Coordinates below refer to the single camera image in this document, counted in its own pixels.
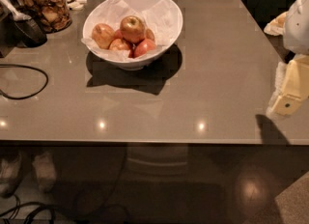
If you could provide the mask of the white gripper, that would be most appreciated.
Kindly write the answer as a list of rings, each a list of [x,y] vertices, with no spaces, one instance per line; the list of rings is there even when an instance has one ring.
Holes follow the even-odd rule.
[[[283,44],[296,55],[288,64],[278,63],[275,91],[267,108],[270,119],[292,116],[309,99],[309,0],[295,0],[290,6],[284,23]]]

